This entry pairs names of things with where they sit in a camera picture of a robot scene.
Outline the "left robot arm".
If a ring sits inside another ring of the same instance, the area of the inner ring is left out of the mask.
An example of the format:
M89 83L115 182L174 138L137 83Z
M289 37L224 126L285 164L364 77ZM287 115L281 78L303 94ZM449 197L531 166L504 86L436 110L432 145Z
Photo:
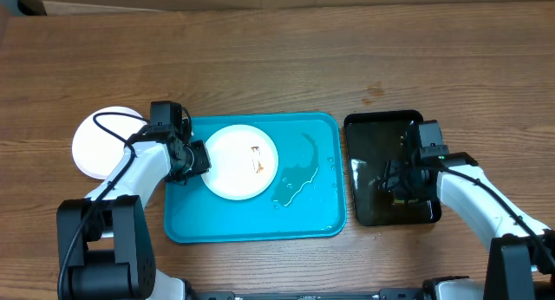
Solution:
M83 199L57 209L61 299L194 299L185 280L158 269L145 207L164 179L208 171L203 141L136 141L113 172Z

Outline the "green yellow sponge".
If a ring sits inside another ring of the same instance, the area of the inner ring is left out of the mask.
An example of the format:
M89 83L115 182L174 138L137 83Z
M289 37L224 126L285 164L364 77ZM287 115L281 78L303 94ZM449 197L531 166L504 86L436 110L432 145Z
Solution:
M392 203L396 205L400 204L411 204L411 203L419 203L420 199L414 195L409 194L394 194L392 198Z

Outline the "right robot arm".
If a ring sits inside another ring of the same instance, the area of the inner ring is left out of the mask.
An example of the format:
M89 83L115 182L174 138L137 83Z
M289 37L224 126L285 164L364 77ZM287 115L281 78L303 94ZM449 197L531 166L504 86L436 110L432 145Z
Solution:
M389 161L378 185L406 203L437 199L455 211L489 253L486 280L433 278L423 299L552 299L554 283L532 274L554 274L554 230L530 217L486 177L476 160L452 153L417 161Z

